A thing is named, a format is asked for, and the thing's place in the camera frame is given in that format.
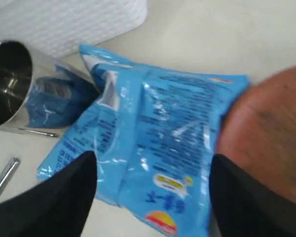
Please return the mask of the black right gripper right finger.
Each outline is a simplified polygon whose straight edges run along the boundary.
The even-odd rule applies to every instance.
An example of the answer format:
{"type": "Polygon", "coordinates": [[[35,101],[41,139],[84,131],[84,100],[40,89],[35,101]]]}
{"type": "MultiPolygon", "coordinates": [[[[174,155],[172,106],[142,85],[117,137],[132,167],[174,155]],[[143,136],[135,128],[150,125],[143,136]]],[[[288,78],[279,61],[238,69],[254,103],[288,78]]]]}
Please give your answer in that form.
{"type": "Polygon", "coordinates": [[[213,156],[209,193],[223,237],[296,237],[296,204],[224,155],[213,156]]]}

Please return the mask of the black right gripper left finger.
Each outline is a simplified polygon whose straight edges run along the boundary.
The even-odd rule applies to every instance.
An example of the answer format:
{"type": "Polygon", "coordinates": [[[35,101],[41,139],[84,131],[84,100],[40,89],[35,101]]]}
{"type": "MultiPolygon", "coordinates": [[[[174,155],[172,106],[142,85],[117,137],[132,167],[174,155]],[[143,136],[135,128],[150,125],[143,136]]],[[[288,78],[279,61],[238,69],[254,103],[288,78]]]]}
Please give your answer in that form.
{"type": "Polygon", "coordinates": [[[49,179],[0,203],[0,237],[81,236],[96,187],[96,156],[86,151],[49,179]]]}

